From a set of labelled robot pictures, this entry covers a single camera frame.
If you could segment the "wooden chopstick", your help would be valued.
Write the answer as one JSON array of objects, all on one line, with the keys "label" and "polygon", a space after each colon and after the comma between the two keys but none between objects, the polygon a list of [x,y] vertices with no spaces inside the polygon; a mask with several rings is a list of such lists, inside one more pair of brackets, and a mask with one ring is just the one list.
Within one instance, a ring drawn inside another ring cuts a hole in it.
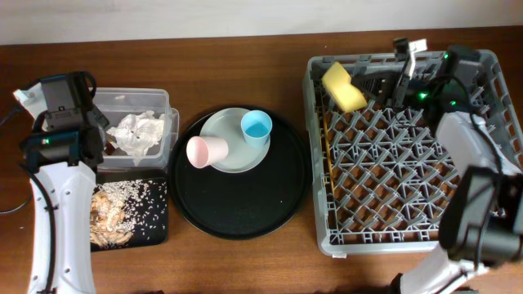
[{"label": "wooden chopstick", "polygon": [[332,167],[332,159],[331,159],[331,153],[330,153],[330,144],[329,144],[329,130],[327,126],[327,117],[326,112],[324,109],[324,106],[321,107],[322,110],[322,118],[323,118],[323,124],[324,124],[324,142],[326,147],[326,155],[327,155],[327,161],[328,161],[328,168],[329,168],[329,182],[331,186],[331,190],[333,193],[333,196],[335,197],[335,187],[334,187],[334,177],[333,177],[333,167]]}]

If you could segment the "white tissue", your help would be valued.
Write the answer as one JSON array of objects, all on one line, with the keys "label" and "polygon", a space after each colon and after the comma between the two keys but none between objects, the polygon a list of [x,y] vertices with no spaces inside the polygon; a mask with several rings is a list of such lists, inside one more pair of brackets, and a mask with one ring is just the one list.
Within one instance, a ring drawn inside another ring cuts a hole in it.
[{"label": "white tissue", "polygon": [[141,157],[161,141],[164,124],[165,114],[156,118],[154,111],[148,110],[142,114],[128,114],[117,127],[109,128],[107,134],[114,138],[112,144],[116,149]]}]

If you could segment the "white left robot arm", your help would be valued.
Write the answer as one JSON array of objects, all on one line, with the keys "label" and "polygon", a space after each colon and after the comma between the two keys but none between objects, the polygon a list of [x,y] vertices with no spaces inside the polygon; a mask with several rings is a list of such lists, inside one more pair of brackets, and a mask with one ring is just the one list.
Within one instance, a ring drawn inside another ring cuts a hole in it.
[{"label": "white left robot arm", "polygon": [[93,293],[91,198],[103,140],[96,120],[40,113],[20,144],[34,201],[29,293]]}]

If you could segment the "pink plastic cup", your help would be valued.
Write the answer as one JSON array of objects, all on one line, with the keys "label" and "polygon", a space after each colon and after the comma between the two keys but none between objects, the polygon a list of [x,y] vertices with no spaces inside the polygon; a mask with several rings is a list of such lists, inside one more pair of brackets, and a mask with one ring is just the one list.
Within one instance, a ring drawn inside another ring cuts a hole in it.
[{"label": "pink plastic cup", "polygon": [[193,136],[186,145],[186,155],[193,167],[204,168],[226,158],[227,142],[215,136]]}]

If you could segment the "yellow bowl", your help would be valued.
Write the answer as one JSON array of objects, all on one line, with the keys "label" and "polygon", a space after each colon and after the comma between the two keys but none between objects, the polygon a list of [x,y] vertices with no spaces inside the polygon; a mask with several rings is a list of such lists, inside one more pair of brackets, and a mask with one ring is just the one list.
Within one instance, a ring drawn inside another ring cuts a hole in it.
[{"label": "yellow bowl", "polygon": [[351,83],[350,74],[335,61],[321,78],[326,92],[335,104],[345,113],[350,113],[367,106],[363,93]]}]

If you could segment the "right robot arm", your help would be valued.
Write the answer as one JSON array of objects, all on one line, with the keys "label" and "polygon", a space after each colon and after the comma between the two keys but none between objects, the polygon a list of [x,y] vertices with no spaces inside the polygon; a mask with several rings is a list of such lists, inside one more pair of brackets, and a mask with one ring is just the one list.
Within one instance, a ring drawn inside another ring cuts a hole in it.
[{"label": "right robot arm", "polygon": [[522,258],[522,171],[488,133],[472,102],[472,85],[486,74],[481,51],[453,45],[436,75],[415,78],[409,47],[400,71],[351,71],[346,83],[394,109],[423,112],[432,135],[461,177],[440,221],[439,243],[422,263],[397,274],[390,293],[451,293],[468,280]]}]

